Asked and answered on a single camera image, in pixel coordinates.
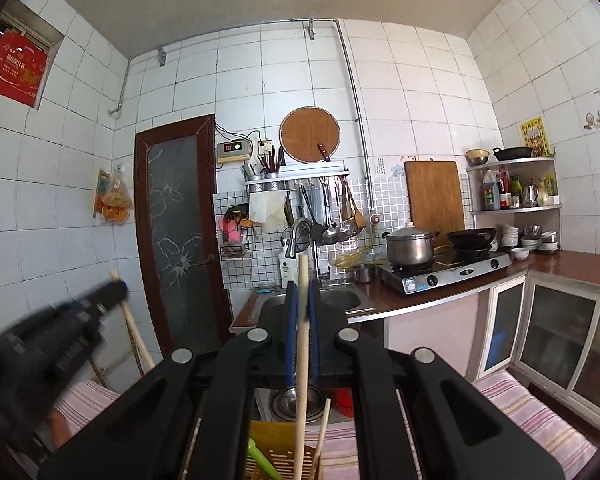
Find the power outlet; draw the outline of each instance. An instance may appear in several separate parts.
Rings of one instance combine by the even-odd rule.
[[[265,139],[258,141],[258,155],[265,155],[273,150],[273,140]]]

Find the faucet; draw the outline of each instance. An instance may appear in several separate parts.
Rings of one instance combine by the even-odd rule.
[[[285,252],[285,256],[287,258],[296,257],[296,253],[298,252],[298,230],[302,225],[311,231],[312,223],[308,218],[302,216],[294,221],[293,225],[291,226],[291,240],[289,240],[289,245]],[[312,240],[311,243],[311,253],[312,257],[314,258],[314,279],[318,280],[320,287],[322,287],[322,281],[328,280],[331,276],[329,273],[329,268],[327,268],[327,272],[325,273],[320,272],[320,265],[318,264],[318,245],[315,240]]]

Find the brown door frame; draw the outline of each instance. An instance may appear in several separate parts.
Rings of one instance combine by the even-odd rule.
[[[214,143],[216,140],[216,117],[207,115],[165,124],[136,135],[134,152],[134,197],[136,199],[136,235],[140,268],[144,282],[149,314],[154,324],[155,335],[163,355],[173,348],[173,340],[167,320],[167,314],[160,295],[160,282],[155,266],[154,245],[151,237],[149,217],[149,192],[147,186],[147,163],[149,150],[154,144],[167,140],[196,136],[198,154],[198,196],[200,198],[200,222],[203,234],[203,250],[212,257],[206,264],[211,286],[213,311],[216,316],[218,338],[224,344],[230,337],[229,325],[232,322],[231,307],[220,269],[218,242],[216,239],[216,216],[212,195],[216,192],[216,164]],[[201,158],[206,154],[206,161]]]

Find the silver screw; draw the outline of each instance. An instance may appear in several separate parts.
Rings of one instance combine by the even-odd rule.
[[[353,343],[356,339],[360,337],[360,334],[355,328],[343,328],[338,332],[338,337],[343,341]]]
[[[177,362],[178,364],[181,364],[181,365],[191,361],[192,357],[193,357],[193,354],[191,353],[191,350],[189,350],[188,348],[178,348],[177,350],[174,350],[173,353],[171,354],[171,359],[173,359],[174,362]]]
[[[433,351],[428,348],[418,348],[413,356],[424,364],[433,362],[433,359],[436,358],[436,355],[433,353]]]
[[[252,328],[249,330],[247,337],[256,343],[264,341],[269,336],[269,332],[263,328]]]

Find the plastic bag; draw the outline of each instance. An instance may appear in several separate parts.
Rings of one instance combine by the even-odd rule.
[[[105,220],[122,222],[129,216],[134,203],[131,201],[126,184],[122,179],[122,170],[120,167],[114,168],[111,171],[102,202],[104,203],[102,217]]]

